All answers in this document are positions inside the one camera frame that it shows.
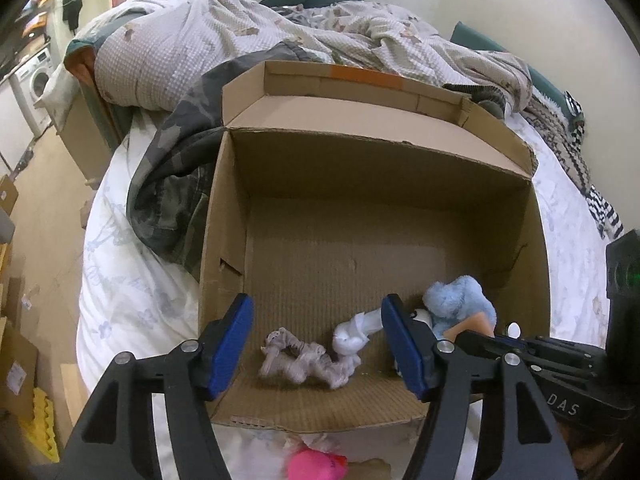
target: cardboard box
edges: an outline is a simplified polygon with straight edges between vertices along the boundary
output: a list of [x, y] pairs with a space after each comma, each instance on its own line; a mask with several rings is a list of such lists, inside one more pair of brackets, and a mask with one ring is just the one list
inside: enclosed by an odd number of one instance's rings
[[109, 167], [109, 149], [79, 92], [69, 110], [65, 127], [58, 132], [74, 162], [92, 189], [98, 189]]
[[0, 206], [8, 215], [14, 210], [15, 201], [18, 200], [18, 190], [9, 175], [0, 176]]
[[200, 327], [238, 292], [255, 321], [212, 420], [299, 433], [424, 416], [383, 333], [349, 384], [269, 384], [260, 345], [284, 326], [331, 349], [334, 327], [397, 293], [475, 276], [525, 336], [546, 335], [545, 241], [528, 147], [463, 94], [398, 76], [266, 62], [223, 89], [223, 137], [200, 275]]
[[11, 243], [0, 245], [0, 312], [4, 313], [9, 294], [10, 266], [13, 246]]
[[33, 385], [38, 349], [0, 317], [0, 408], [23, 420], [33, 418]]
[[65, 390], [66, 408], [69, 410], [71, 426], [75, 426], [89, 398], [86, 386], [75, 363], [61, 364], [62, 386]]

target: blue plush toy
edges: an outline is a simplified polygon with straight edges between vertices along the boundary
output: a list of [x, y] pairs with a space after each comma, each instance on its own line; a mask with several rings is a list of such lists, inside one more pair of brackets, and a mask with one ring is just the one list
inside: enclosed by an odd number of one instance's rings
[[460, 276], [451, 283], [435, 282], [422, 297], [424, 306], [433, 317], [433, 334], [443, 339], [443, 333], [466, 318], [484, 312], [495, 328], [494, 306], [482, 293], [480, 283], [471, 276]]

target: black and white striped fabric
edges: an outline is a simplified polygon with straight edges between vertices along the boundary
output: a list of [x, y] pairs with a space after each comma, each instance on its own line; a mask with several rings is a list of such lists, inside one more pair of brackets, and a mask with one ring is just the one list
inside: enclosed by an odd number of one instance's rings
[[[584, 114], [582, 113], [582, 107], [580, 103], [576, 101], [569, 92], [564, 93], [566, 103], [571, 110], [573, 117], [571, 118], [568, 131], [569, 143], [580, 153], [582, 149], [582, 142], [586, 131], [584, 129]], [[625, 230], [620, 216], [616, 213], [613, 206], [607, 202], [600, 192], [595, 188], [593, 184], [584, 194], [589, 206], [589, 212], [593, 219], [596, 221], [598, 232], [604, 239], [608, 237], [610, 240], [618, 238]]]
[[591, 186], [585, 198], [589, 205], [589, 212], [598, 225], [600, 236], [603, 239], [607, 236], [610, 240], [618, 238], [625, 228], [613, 206], [604, 199], [595, 186]]

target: black garment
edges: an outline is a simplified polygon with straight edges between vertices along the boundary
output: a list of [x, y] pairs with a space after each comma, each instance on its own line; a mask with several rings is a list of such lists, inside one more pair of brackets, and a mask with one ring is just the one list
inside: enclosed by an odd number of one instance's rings
[[82, 9], [82, 0], [62, 0], [62, 21], [66, 22], [69, 30], [74, 34], [78, 30], [80, 9]]

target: orange tape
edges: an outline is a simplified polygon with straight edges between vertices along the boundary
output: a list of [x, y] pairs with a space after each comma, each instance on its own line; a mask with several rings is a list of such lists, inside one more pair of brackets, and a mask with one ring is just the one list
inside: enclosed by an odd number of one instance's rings
[[384, 88], [402, 90], [403, 81], [399, 75], [385, 74], [375, 70], [366, 70], [353, 66], [332, 65], [331, 77], [357, 83], [366, 83]]

